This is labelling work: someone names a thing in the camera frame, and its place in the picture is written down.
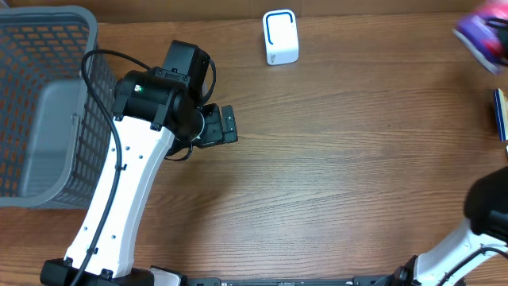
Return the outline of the red purple sanitary pad pack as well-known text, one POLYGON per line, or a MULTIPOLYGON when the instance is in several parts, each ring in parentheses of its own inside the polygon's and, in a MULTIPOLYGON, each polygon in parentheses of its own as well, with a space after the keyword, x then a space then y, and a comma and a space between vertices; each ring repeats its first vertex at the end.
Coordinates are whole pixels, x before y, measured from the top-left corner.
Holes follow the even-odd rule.
POLYGON ((492 66, 486 61, 486 39, 490 34, 486 21, 491 17, 507 20, 507 1, 485 1, 457 22, 453 34, 489 72, 498 74, 506 66, 492 66))

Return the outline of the yellow snack bag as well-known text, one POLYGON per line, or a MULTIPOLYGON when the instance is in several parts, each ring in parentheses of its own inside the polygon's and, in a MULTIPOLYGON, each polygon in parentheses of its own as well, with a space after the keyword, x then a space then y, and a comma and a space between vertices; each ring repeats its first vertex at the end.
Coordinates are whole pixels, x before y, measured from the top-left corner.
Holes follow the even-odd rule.
POLYGON ((494 105, 499 138, 507 141, 507 97, 500 88, 494 92, 494 105))

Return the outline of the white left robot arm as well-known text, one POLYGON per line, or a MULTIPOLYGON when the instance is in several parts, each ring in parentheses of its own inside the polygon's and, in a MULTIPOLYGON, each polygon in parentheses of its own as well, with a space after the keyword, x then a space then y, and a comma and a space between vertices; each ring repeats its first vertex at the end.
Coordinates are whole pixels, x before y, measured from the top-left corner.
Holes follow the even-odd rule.
POLYGON ((216 72, 195 44, 172 41, 159 67, 140 64, 114 88, 104 110, 110 146, 90 207, 64 257, 48 260, 44 285, 181 286, 184 275, 134 267, 137 232, 152 184, 165 160, 187 160, 196 148, 236 142, 233 108, 210 101, 216 72))

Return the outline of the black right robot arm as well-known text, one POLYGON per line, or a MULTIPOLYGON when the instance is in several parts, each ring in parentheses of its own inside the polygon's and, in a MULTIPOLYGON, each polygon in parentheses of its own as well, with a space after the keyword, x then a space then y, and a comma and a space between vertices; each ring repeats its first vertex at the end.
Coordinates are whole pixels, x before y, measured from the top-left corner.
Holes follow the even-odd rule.
MULTIPOLYGON (((488 6, 462 18, 453 33, 491 73, 507 67, 507 6, 488 6)), ((507 168, 477 180, 464 220, 437 246, 412 257, 376 285, 458 285, 495 255, 507 256, 507 168)))

